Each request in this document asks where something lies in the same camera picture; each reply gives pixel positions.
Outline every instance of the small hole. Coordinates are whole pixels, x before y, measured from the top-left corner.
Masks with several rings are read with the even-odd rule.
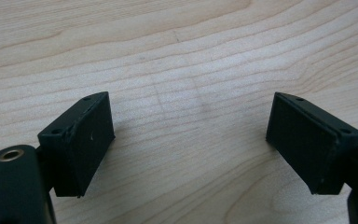
[[[351,133],[351,131],[349,131],[348,129],[340,129],[340,130],[344,133]]]
[[[17,157],[20,154],[19,151],[10,151],[7,154],[4,155],[4,159],[5,160],[10,160],[13,159],[15,157]]]
[[[13,149],[0,155],[0,161],[14,161],[22,156],[24,151],[22,149]]]
[[[51,133],[60,133],[62,131],[62,129],[54,129],[53,131],[51,131]]]

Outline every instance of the wooden table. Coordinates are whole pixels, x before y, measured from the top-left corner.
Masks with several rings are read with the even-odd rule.
[[[117,140],[59,223],[348,223],[265,134],[275,91],[358,128],[358,1],[0,1],[0,149],[98,91]]]

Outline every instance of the textured black surface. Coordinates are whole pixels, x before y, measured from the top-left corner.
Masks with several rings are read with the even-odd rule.
[[[39,133],[57,196],[84,196],[115,138],[108,92],[79,100]]]
[[[51,201],[45,191],[35,150],[30,146],[8,147],[24,153],[13,161],[0,161],[0,224],[55,223]]]
[[[267,141],[305,181],[311,193],[339,194],[358,130],[307,100],[276,92]]]

